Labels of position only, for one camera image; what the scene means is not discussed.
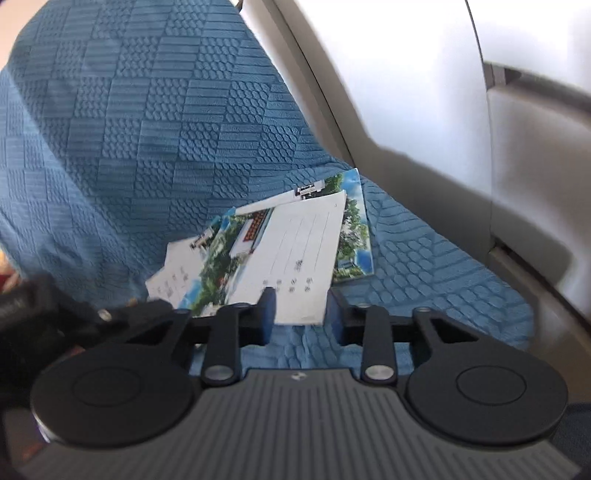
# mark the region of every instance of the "black mount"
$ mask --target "black mount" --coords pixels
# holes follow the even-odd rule
[[[166,302],[97,313],[46,277],[0,300],[0,342],[13,368],[3,372],[3,388],[28,393],[48,439],[93,448],[141,443],[178,423],[205,389],[239,382],[239,348],[268,343],[275,317],[271,288],[256,305],[202,318]],[[396,389],[420,423],[455,442],[532,442],[551,433],[566,407],[555,370],[442,312],[421,307],[410,318],[390,316],[381,307],[350,306],[331,289],[325,322],[341,345],[363,346],[360,382]],[[398,375],[394,342],[411,345],[409,376]],[[207,347],[192,378],[196,343]],[[73,345],[87,351],[39,374]]]
[[[331,289],[327,319],[341,345],[363,346],[361,380],[396,386],[415,416],[461,442],[508,446],[550,434],[568,401],[562,377],[535,357],[428,307],[412,318],[350,306]],[[415,370],[398,381],[392,342],[410,343]]]

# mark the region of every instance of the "postcard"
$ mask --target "postcard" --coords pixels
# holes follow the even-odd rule
[[[179,308],[213,315],[223,305],[277,294],[275,323],[315,325],[324,318],[339,245],[346,193],[224,216],[199,277]]]
[[[150,298],[166,300],[178,308],[201,273],[221,223],[222,218],[217,216],[201,235],[168,244],[163,268],[145,283]]]
[[[333,281],[336,283],[372,275],[374,261],[369,241],[368,218],[357,168],[239,207],[236,209],[236,214],[244,215],[286,203],[331,195],[341,190],[346,192],[347,202],[333,269]]]

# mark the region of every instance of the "printed photo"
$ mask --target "printed photo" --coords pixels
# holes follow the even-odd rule
[[[220,216],[215,217],[203,234],[189,245],[191,250],[197,252],[201,256],[201,260],[205,261],[209,255],[209,247],[219,232],[221,224],[222,218]]]
[[[296,190],[296,194],[302,199],[330,195],[341,190],[347,193],[347,201],[333,272],[334,282],[365,277],[374,273],[368,218],[359,172],[357,169],[347,170]]]
[[[178,308],[202,317],[214,315],[227,304],[246,262],[260,243],[271,213],[272,209],[268,209],[221,218],[216,233],[196,245],[206,249],[203,270]]]

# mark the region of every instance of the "black lever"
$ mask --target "black lever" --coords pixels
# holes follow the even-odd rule
[[[256,305],[234,305],[232,308],[240,309],[238,341],[241,347],[269,343],[276,308],[275,290],[273,288],[265,288]],[[186,332],[188,340],[192,343],[209,344],[209,336],[213,325],[217,322],[216,319],[217,315],[191,319]]]
[[[393,385],[398,379],[396,354],[388,311],[371,306],[365,315],[364,348],[361,355],[361,380],[372,385]]]
[[[237,307],[222,307],[217,311],[201,367],[201,381],[210,387],[231,385],[240,380],[239,318]]]
[[[172,311],[162,300],[103,311],[61,292],[46,274],[0,296],[0,381],[25,387],[74,346],[91,348],[112,335]]]
[[[329,322],[340,345],[364,345],[367,315],[371,306],[349,305],[342,293],[331,288],[326,298],[325,322]],[[412,342],[420,336],[411,318],[388,314],[394,342]]]

